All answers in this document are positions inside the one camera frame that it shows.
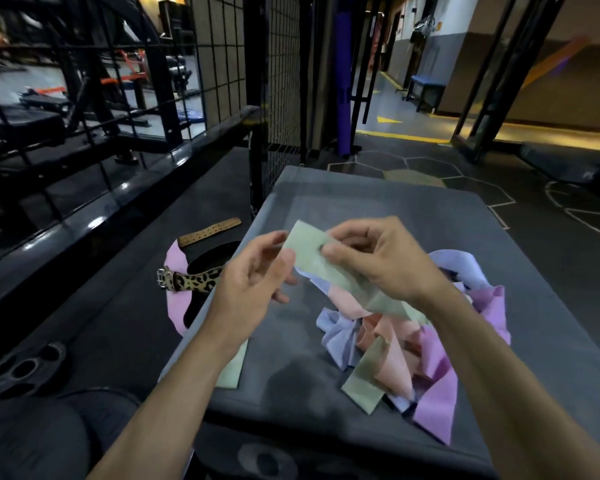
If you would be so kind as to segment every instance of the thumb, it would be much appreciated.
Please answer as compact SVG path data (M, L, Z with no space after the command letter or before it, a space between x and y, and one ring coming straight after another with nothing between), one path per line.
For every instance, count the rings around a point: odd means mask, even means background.
M269 295L282 286L296 263L296 252L291 249L281 249L273 260L262 281L259 283Z
M348 267L367 277L375 274L376 257L362 253L339 242L329 242L322 247L322 256L332 264Z

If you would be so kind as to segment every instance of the belt buckle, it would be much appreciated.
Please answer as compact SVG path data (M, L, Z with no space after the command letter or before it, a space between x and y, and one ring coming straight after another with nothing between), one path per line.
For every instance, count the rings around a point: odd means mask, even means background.
M158 281L158 286L160 286L160 288L166 289L167 285L164 284L164 268L160 268L158 269L158 271L156 272L156 277L157 277L157 281Z

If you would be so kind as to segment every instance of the pile of fabric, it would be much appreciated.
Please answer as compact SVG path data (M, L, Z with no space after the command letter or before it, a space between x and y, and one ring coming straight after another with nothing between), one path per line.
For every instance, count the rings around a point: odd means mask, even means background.
M455 286L498 334L511 343L506 329L504 288L492 287L475 258L463 251L430 254ZM457 398L457 376L438 334L421 316L371 313L352 294L316 275L298 270L325 293L337 310L323 309L317 326L322 345L341 370L354 367L342 391L371 414L386 395L401 413L445 444Z

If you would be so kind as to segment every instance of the left hand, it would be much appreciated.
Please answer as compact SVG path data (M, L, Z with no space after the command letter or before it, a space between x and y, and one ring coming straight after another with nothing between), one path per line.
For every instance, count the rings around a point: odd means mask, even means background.
M297 283L291 275L296 253L276 247L287 235L275 231L258 236L224 266L200 332L225 346L229 360L263 320L272 299L289 301L280 286Z

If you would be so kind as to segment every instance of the hand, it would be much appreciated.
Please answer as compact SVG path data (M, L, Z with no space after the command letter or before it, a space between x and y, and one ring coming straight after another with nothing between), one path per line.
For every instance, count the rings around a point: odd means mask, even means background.
M387 296L420 311L448 287L448 279L398 217L353 219L328 234L340 242L322 247L328 261L359 272Z
M272 299L289 301L280 286L297 282L291 275L296 253L275 247L287 235L275 231L258 236L224 266L200 332L225 346L229 360L262 321Z

